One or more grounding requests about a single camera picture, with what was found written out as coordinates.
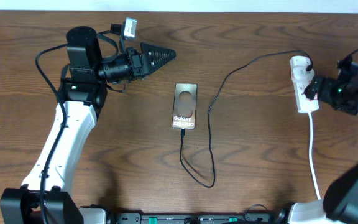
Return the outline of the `bronze Galaxy smartphone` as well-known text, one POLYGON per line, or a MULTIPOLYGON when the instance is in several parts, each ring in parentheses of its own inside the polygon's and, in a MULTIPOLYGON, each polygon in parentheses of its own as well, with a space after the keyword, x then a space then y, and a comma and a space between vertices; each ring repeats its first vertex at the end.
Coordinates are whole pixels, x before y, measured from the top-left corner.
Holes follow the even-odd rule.
POLYGON ((173 129, 195 129, 198 85, 176 83, 173 101, 173 129))

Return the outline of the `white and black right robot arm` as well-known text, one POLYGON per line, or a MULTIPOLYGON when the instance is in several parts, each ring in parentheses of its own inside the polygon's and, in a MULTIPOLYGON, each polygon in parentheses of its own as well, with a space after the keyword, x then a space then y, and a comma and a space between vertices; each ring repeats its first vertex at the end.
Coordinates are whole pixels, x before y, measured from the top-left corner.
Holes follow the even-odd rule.
MULTIPOLYGON (((309 56, 290 59, 298 111, 304 114, 324 102, 334 110, 358 114, 358 63, 349 54, 337 63, 337 78, 317 76, 309 56)), ((358 223, 358 163, 336 179, 324 197, 294 203, 281 214, 283 223, 358 223)))

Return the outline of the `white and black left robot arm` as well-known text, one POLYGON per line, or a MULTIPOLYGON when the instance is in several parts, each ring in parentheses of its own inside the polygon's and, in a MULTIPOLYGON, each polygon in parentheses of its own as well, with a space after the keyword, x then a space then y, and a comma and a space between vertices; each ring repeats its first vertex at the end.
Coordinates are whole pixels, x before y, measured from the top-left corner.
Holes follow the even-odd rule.
POLYGON ((5 223, 114 223, 97 205, 77 207, 71 197, 83 146, 95 127, 109 91, 118 83, 142 80, 173 60, 172 49, 124 42, 135 35, 132 21, 96 32, 87 26, 67 32, 69 63, 62 68, 52 129, 29 175, 0 199, 5 223))

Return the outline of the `white power strip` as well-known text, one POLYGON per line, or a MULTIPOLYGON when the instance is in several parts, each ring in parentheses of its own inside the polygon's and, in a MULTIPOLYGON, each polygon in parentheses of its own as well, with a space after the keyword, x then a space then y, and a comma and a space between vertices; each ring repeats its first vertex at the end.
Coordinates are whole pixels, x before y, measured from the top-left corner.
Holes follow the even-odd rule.
POLYGON ((307 114, 319 109, 317 98, 308 99, 304 91, 314 77, 314 70, 307 72, 306 67, 293 67, 291 69, 291 80, 293 81, 296 105, 299 113, 307 114))

